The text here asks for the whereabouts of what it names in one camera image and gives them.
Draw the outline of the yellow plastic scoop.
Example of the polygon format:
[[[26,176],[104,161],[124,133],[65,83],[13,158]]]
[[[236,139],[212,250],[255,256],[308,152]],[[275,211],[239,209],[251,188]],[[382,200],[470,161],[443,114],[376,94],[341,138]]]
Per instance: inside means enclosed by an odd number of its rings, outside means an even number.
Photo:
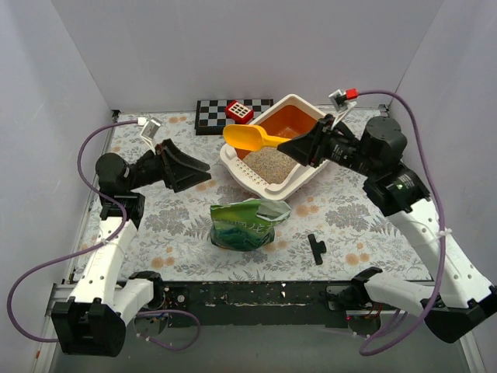
[[[223,130],[224,140],[233,148],[257,152],[265,147],[277,148],[288,138],[268,135],[259,125],[231,124]]]

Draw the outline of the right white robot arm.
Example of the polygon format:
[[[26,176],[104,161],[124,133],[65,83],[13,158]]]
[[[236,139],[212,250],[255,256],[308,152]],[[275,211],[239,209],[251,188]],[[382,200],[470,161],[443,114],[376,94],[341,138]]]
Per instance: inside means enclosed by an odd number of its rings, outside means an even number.
[[[440,340],[453,343],[496,313],[496,287],[466,257],[450,230],[440,223],[433,197],[402,161],[407,139],[393,119],[367,121],[361,138],[344,124],[331,125],[332,115],[312,130],[278,145],[279,152],[303,166],[329,160],[365,176],[363,190],[383,216],[416,251],[440,287],[398,281],[378,267],[352,280],[334,302],[368,309],[382,303],[424,315],[424,322]]]

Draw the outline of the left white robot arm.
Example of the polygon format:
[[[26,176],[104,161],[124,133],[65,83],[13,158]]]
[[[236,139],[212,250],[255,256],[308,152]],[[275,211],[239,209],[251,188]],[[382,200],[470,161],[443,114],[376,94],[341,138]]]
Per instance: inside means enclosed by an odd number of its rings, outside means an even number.
[[[68,299],[56,302],[51,311],[65,354],[115,357],[136,314],[164,305],[164,286],[156,272],[134,273],[122,289],[116,289],[123,260],[144,215],[145,197],[137,189],[162,182],[178,193],[208,181],[209,170],[208,164],[180,151],[170,139],[134,163],[112,152],[99,157],[99,248],[91,253]]]

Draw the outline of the green litter bag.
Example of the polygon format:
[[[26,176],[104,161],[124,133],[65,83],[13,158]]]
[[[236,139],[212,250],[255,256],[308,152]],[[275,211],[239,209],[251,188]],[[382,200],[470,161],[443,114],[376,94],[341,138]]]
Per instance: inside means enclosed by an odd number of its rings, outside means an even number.
[[[210,240],[218,247],[248,252],[261,248],[275,238],[275,228],[291,215],[284,201],[248,199],[210,206]]]

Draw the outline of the black bag clip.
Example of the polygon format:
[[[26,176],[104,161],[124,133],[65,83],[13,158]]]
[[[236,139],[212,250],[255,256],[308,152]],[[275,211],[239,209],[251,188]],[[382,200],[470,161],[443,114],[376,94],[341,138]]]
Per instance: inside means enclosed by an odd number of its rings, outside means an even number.
[[[323,241],[318,242],[314,234],[308,235],[308,241],[311,247],[312,255],[316,265],[322,265],[322,255],[327,253],[326,245]]]

